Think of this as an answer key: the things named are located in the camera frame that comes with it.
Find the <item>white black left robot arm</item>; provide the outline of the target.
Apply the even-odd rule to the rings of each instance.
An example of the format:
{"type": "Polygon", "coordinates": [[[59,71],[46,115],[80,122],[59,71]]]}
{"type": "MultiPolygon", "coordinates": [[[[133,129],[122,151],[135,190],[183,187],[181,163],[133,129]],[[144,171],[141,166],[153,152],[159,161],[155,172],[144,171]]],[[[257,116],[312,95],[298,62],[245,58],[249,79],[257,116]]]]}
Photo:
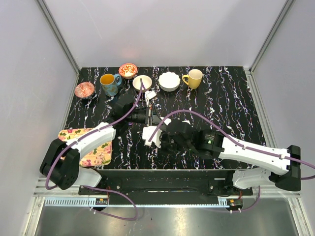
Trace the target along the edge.
{"type": "Polygon", "coordinates": [[[142,123],[144,140],[148,140],[154,130],[152,92],[145,93],[145,108],[137,108],[137,102],[131,102],[128,96],[120,97],[114,104],[109,116],[96,127],[83,134],[61,140],[53,140],[40,166],[40,173],[46,176],[45,187],[52,190],[58,187],[66,190],[71,186],[87,185],[95,194],[105,192],[107,183],[94,169],[80,166],[80,161],[102,144],[113,141],[128,127],[129,122],[142,123]]]}

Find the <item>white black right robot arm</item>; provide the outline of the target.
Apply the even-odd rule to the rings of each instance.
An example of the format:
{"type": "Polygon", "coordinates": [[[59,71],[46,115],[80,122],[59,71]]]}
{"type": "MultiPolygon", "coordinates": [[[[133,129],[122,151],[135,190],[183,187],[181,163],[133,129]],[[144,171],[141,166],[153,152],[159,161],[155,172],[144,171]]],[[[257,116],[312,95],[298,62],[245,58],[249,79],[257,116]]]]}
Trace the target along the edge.
{"type": "Polygon", "coordinates": [[[213,129],[196,130],[181,120],[167,120],[159,140],[163,150],[190,151],[203,160],[228,159],[255,165],[250,170],[234,170],[227,174],[222,187],[230,195],[241,189],[273,184],[277,188],[301,190],[301,149],[272,148],[233,139],[213,129]]]}

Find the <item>white remote control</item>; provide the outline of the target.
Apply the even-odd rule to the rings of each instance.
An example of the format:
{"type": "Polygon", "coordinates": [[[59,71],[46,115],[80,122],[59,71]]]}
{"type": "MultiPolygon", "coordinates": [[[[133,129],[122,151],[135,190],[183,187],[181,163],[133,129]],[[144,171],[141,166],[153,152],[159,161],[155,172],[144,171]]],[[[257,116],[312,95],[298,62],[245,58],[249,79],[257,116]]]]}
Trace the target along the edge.
{"type": "Polygon", "coordinates": [[[172,120],[167,118],[166,120],[163,120],[162,118],[159,118],[158,119],[158,123],[157,124],[160,124],[161,123],[161,126],[167,126],[172,120]]]}

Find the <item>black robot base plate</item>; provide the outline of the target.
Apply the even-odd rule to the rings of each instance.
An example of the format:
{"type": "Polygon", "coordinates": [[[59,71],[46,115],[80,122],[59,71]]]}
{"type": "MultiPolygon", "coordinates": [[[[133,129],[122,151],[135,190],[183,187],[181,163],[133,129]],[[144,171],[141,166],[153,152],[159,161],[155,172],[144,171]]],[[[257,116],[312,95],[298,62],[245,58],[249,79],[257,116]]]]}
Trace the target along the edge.
{"type": "Polygon", "coordinates": [[[116,190],[124,194],[140,190],[197,190],[202,195],[228,197],[252,196],[252,188],[233,189],[225,181],[231,170],[100,170],[97,188],[116,190]]]}

